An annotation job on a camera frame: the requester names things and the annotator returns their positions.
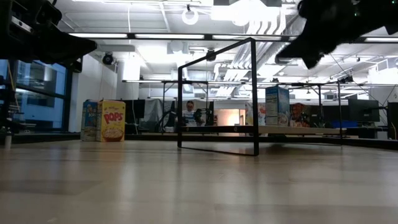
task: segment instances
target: printed face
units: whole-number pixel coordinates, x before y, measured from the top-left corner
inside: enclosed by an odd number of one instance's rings
[[[187,110],[191,112],[193,110],[193,104],[187,103]]]

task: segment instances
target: person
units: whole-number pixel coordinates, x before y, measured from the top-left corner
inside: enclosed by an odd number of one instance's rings
[[[194,102],[192,100],[189,100],[187,102],[187,109],[182,111],[182,117],[184,118],[184,120],[186,122],[186,124],[185,124],[186,126],[189,126],[189,127],[198,126],[197,122],[195,121],[195,117],[194,117],[194,114],[195,114],[195,112],[193,110],[194,107],[195,107]]]

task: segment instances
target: fluorescent light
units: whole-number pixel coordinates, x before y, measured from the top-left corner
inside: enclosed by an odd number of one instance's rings
[[[232,84],[232,85],[240,85],[244,82],[208,82],[209,84]]]
[[[89,39],[100,39],[100,38],[127,38],[127,34],[88,34],[88,33],[69,33],[69,35],[75,37],[83,37]]]
[[[137,39],[195,39],[202,40],[204,35],[200,34],[136,34]]]
[[[163,100],[163,97],[162,96],[150,96],[150,97],[148,97],[149,99],[161,99],[161,100]],[[174,99],[176,99],[176,97],[165,97],[164,98],[165,100],[174,100]]]
[[[228,97],[209,97],[209,100],[230,100],[231,98]]]
[[[398,42],[397,37],[368,37],[366,38],[365,42]]]
[[[162,1],[162,0],[151,0],[151,1],[143,1],[143,0],[72,0],[76,2],[102,2],[102,3],[124,3],[124,4],[158,4],[162,2],[163,4],[191,4],[195,6],[201,5],[200,1],[180,1],[180,0],[168,0],[168,1]]]
[[[215,40],[244,40],[247,38],[253,38],[255,40],[268,40],[268,41],[280,41],[280,36],[261,36],[261,35],[213,35]]]
[[[162,83],[162,81],[159,80],[123,80],[123,81],[130,83]]]

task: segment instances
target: bowl of cereal image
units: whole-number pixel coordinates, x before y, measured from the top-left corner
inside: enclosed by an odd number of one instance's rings
[[[116,128],[108,128],[102,132],[102,137],[104,137],[107,142],[116,142],[122,140],[124,132]]]

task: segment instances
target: pops cereal box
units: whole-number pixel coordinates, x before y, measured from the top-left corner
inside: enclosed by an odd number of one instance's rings
[[[97,106],[98,102],[86,100],[83,103],[83,114],[81,116],[80,139],[82,141],[95,141],[97,130]]]
[[[117,142],[124,140],[126,104],[104,100],[98,103],[96,140]]]

